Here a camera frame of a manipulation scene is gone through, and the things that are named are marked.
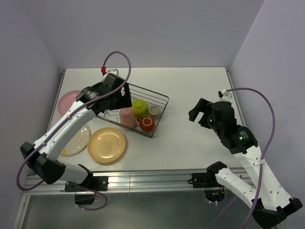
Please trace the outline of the lime green bowl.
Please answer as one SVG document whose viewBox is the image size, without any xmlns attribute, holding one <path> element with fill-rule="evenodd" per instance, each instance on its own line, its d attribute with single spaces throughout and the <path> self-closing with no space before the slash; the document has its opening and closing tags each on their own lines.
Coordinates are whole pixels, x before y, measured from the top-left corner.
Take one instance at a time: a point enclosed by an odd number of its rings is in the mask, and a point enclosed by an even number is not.
<svg viewBox="0 0 305 229">
<path fill-rule="evenodd" d="M 132 110 L 136 118 L 147 116 L 148 109 L 148 104 L 143 99 L 133 100 Z"/>
</svg>

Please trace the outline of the pink plastic cup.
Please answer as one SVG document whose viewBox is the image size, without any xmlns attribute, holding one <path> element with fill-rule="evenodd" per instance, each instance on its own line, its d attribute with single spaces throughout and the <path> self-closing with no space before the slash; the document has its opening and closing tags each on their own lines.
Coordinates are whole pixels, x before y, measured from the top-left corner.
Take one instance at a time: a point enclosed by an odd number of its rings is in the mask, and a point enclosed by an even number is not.
<svg viewBox="0 0 305 229">
<path fill-rule="evenodd" d="M 120 109 L 120 123 L 130 128 L 135 128 L 136 118 L 133 113 L 132 107 Z"/>
</svg>

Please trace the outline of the small patterned glass cup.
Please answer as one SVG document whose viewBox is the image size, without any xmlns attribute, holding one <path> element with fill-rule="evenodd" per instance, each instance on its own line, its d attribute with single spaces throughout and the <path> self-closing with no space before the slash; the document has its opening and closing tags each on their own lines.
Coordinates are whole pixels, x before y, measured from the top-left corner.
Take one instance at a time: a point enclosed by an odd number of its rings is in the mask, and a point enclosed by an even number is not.
<svg viewBox="0 0 305 229">
<path fill-rule="evenodd" d="M 149 107 L 148 115 L 153 119 L 159 119 L 161 117 L 161 109 L 159 106 L 153 105 Z"/>
</svg>

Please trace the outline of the pink plastic plate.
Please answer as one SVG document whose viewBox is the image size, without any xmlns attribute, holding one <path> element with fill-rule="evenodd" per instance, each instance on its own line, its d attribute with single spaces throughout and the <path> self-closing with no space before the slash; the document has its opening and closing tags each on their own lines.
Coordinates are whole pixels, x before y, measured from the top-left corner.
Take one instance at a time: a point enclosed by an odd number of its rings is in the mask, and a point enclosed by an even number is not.
<svg viewBox="0 0 305 229">
<path fill-rule="evenodd" d="M 80 92 L 80 90 L 70 91 L 59 99 L 57 109 L 61 117 L 63 117 L 68 112 L 69 108 L 72 106 Z"/>
</svg>

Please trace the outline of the orange brown ceramic mug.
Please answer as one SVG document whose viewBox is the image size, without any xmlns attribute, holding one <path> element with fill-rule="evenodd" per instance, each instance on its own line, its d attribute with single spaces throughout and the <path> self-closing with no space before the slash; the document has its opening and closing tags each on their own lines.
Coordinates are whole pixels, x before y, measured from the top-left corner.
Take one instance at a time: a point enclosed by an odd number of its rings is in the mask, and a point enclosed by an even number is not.
<svg viewBox="0 0 305 229">
<path fill-rule="evenodd" d="M 155 128 L 155 120 L 151 117 L 139 117 L 137 121 L 144 132 L 151 132 Z"/>
</svg>

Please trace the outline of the orange plastic plate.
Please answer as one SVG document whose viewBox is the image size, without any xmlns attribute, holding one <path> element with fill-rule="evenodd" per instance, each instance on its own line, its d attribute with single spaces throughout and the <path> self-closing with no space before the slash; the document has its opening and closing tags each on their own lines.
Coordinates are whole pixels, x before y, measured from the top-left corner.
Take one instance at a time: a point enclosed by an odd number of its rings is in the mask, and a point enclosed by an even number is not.
<svg viewBox="0 0 305 229">
<path fill-rule="evenodd" d="M 116 128 L 106 127 L 94 132 L 87 144 L 90 157 L 102 164 L 112 163 L 120 158 L 126 148 L 124 134 Z"/>
</svg>

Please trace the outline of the cream yellow floral plate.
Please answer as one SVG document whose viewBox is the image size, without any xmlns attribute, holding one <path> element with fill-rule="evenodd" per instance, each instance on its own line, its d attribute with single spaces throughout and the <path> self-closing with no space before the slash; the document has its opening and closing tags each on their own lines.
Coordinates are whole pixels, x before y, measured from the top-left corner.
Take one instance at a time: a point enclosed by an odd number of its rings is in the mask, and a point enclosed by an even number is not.
<svg viewBox="0 0 305 229">
<path fill-rule="evenodd" d="M 90 137 L 91 130 L 88 125 L 84 125 L 61 151 L 61 156 L 72 156 L 81 152 L 87 146 Z"/>
</svg>

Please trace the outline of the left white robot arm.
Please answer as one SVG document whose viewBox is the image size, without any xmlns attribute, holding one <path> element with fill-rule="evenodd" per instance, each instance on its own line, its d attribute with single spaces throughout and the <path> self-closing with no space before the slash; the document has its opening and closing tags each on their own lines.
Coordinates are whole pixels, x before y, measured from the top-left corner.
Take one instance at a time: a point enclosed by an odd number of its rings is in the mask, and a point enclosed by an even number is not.
<svg viewBox="0 0 305 229">
<path fill-rule="evenodd" d="M 47 184 L 63 180 L 75 183 L 81 190 L 90 189 L 93 173 L 89 169 L 83 165 L 64 164 L 57 159 L 68 142 L 90 120 L 106 110 L 131 105 L 127 81 L 116 74 L 106 74 L 101 82 L 83 88 L 67 113 L 41 138 L 32 144 L 22 144 L 20 150 L 24 164 Z"/>
</svg>

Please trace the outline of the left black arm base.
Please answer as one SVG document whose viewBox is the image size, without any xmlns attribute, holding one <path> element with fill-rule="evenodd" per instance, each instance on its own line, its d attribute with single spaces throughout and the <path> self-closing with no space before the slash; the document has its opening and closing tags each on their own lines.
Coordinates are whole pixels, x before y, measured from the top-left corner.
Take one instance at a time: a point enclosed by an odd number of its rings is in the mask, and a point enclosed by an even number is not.
<svg viewBox="0 0 305 229">
<path fill-rule="evenodd" d="M 92 194 L 75 194 L 74 202 L 77 208 L 81 208 L 82 210 L 94 211 L 104 208 L 108 203 L 108 198 L 102 191 L 107 191 L 109 184 L 108 176 L 94 176 L 90 171 L 87 178 L 81 183 L 76 184 L 74 182 L 67 181 L 65 184 L 64 191 L 65 192 L 81 192 L 88 191 Z M 104 198 L 104 203 L 97 208 L 88 208 L 87 205 L 92 205 L 95 199 L 100 196 Z"/>
</svg>

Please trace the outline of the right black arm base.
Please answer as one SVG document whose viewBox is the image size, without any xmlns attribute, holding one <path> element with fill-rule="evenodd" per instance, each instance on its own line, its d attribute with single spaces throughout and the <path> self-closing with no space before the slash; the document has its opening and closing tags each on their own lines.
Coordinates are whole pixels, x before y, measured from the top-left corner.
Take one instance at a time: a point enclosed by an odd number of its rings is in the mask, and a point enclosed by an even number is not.
<svg viewBox="0 0 305 229">
<path fill-rule="evenodd" d="M 209 205 L 217 206 L 233 198 L 233 194 L 226 193 L 225 187 L 217 183 L 215 176 L 210 172 L 192 173 L 187 183 L 193 188 L 203 189 L 205 201 Z"/>
</svg>

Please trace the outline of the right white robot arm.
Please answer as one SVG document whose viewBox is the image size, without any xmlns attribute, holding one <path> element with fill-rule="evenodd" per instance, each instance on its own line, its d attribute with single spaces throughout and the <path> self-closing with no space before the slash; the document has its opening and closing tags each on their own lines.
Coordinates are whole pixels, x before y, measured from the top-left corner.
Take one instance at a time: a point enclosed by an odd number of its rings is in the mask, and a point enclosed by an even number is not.
<svg viewBox="0 0 305 229">
<path fill-rule="evenodd" d="M 302 208 L 300 199 L 291 197 L 281 186 L 270 167 L 261 159 L 260 146 L 253 133 L 237 124 L 234 109 L 229 101 L 212 103 L 203 98 L 188 113 L 195 121 L 203 116 L 200 126 L 212 129 L 221 143 L 241 163 L 253 185 L 235 175 L 223 162 L 215 162 L 204 173 L 193 173 L 189 182 L 194 188 L 224 186 L 239 197 L 249 208 L 258 225 L 270 229 Z"/>
</svg>

